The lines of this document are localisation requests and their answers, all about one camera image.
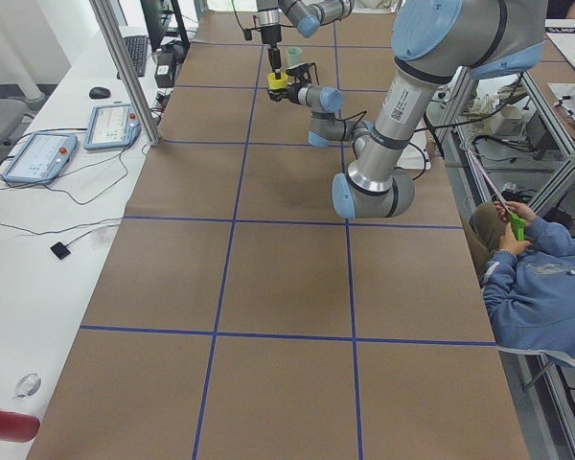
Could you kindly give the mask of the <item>yellow plastic cup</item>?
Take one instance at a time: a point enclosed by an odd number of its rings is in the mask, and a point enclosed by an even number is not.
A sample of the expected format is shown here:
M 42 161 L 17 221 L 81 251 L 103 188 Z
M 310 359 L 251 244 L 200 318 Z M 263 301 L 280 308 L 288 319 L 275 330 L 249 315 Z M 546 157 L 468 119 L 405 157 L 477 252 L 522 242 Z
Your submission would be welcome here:
M 288 88 L 288 75 L 284 72 L 279 74 L 271 72 L 267 74 L 268 89 L 272 91 L 280 91 Z

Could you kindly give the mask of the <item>green plastic cup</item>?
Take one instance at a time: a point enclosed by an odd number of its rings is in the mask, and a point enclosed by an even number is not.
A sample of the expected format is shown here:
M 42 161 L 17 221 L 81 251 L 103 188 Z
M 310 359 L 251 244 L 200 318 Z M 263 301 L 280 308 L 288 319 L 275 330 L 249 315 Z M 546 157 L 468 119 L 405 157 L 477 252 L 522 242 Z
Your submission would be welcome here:
M 302 63 L 302 50 L 300 47 L 287 48 L 287 68 L 299 66 Z

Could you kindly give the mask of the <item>black power adapter box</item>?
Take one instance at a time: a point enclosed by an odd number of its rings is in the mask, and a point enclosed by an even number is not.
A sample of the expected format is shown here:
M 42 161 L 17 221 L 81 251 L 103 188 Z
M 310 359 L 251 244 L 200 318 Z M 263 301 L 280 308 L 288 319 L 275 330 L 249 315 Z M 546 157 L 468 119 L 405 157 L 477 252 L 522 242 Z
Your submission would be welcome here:
M 173 52 L 162 52 L 155 55 L 154 79 L 158 88 L 171 88 L 174 85 L 176 60 Z

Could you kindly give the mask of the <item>black computer monitor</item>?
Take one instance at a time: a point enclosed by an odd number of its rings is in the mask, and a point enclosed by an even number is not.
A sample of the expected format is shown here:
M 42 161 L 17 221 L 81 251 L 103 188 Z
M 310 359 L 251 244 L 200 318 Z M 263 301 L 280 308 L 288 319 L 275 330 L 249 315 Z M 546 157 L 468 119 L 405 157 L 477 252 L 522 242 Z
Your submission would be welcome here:
M 157 51 L 161 47 L 173 18 L 177 23 L 177 41 L 185 51 L 189 50 L 190 41 L 187 37 L 177 0 L 140 0 L 140 5 L 145 19 L 150 47 L 153 51 Z

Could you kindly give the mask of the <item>black keyboard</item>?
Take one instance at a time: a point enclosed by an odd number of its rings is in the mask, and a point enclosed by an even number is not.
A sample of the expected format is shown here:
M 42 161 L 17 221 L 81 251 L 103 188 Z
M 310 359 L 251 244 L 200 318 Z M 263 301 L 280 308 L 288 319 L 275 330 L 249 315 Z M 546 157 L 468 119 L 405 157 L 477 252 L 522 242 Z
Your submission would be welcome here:
M 144 77 L 148 61 L 149 38 L 140 34 L 130 35 L 124 36 L 123 42 L 136 76 L 139 78 Z

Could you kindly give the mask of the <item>far blue teach pendant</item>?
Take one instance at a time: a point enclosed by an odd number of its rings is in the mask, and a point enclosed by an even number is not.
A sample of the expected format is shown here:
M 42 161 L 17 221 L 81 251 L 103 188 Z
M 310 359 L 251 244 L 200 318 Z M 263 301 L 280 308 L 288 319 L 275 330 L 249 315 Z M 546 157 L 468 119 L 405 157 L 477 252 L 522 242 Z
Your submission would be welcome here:
M 109 104 L 92 108 L 83 147 L 86 150 L 110 150 L 130 147 L 141 131 L 132 105 Z

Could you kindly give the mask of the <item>blue teach pendant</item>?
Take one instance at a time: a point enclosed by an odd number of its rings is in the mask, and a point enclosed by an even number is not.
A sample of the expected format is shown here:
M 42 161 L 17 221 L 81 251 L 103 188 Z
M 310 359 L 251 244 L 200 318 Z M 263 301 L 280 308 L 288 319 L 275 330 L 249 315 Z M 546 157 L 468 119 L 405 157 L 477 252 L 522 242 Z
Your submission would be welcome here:
M 65 168 L 78 143 L 75 134 L 34 133 L 17 152 L 1 177 L 9 185 L 49 184 Z
M 83 147 L 86 150 L 110 150 L 130 147 L 141 131 L 132 105 L 109 104 L 92 108 Z

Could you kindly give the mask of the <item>black computer mouse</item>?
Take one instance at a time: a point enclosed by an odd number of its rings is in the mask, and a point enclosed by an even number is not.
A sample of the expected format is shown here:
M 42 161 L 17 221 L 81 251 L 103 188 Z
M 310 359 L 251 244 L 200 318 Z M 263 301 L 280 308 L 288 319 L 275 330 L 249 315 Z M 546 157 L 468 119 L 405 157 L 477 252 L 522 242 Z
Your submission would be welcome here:
M 111 91 L 102 86 L 94 86 L 89 90 L 88 96 L 92 100 L 108 99 L 111 96 Z

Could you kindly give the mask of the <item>near blue teach pendant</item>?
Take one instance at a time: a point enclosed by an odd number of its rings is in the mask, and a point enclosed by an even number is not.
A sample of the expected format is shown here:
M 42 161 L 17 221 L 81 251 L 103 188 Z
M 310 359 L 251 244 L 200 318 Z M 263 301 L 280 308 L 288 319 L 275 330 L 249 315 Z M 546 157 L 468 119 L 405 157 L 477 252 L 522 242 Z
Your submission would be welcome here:
M 75 134 L 34 133 L 17 152 L 1 177 L 9 185 L 49 184 L 65 168 L 78 143 Z

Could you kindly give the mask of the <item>green handheld tool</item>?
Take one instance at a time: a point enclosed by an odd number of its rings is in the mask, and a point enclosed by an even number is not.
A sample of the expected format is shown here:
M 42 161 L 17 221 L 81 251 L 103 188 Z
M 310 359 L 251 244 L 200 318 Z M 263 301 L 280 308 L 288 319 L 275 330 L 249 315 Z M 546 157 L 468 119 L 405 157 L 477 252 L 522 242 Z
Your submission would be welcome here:
M 517 214 L 509 213 L 509 222 L 512 227 L 512 232 L 519 242 L 526 240 L 525 230 L 526 230 L 526 220 L 521 218 Z

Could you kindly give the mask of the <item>small black square device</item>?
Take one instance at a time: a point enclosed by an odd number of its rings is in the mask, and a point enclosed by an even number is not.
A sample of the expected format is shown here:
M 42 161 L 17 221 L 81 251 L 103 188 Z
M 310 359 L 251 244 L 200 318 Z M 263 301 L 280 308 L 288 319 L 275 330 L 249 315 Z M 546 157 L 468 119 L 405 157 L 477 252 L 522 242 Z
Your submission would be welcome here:
M 54 243 L 50 247 L 50 250 L 59 260 L 64 260 L 66 257 L 68 257 L 71 254 L 71 251 L 67 247 L 67 245 L 61 241 Z

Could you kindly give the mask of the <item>person in blue hoodie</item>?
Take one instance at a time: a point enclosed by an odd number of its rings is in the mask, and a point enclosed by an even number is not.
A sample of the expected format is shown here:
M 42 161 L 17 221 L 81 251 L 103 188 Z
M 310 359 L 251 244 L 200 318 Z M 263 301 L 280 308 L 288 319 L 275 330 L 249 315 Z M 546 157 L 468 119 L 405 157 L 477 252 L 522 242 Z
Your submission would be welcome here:
M 526 220 L 526 240 L 509 213 Z M 483 203 L 462 221 L 497 346 L 575 368 L 575 238 L 527 205 Z

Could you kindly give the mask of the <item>clear plastic wrapper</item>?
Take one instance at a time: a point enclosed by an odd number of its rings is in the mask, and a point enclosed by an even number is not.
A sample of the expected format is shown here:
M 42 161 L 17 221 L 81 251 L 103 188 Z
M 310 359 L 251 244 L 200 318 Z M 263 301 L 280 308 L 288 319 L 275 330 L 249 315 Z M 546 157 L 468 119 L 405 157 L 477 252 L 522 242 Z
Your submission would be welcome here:
M 23 376 L 13 388 L 12 398 L 22 400 L 33 396 L 40 388 L 42 378 L 38 373 L 30 373 Z

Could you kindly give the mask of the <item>red cylinder bottle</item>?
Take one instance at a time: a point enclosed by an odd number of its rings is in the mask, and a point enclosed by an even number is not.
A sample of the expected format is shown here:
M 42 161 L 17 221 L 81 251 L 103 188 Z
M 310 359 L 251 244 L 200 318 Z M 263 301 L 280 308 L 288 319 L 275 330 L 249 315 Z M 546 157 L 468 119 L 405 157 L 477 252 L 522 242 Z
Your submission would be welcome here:
M 25 443 L 38 433 L 40 421 L 29 414 L 0 409 L 0 441 Z

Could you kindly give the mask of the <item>aluminium frame post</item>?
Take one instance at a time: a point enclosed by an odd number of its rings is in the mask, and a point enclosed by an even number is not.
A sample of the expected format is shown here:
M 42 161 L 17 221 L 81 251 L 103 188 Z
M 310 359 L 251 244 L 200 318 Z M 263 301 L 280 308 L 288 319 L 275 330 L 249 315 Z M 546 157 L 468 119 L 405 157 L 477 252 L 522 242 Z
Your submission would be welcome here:
M 108 0 L 90 0 L 89 3 L 95 14 L 109 54 L 121 76 L 130 102 L 138 116 L 142 130 L 147 136 L 149 144 L 156 146 L 160 140 L 160 134 L 150 113 L 147 98 L 135 73 L 110 2 Z

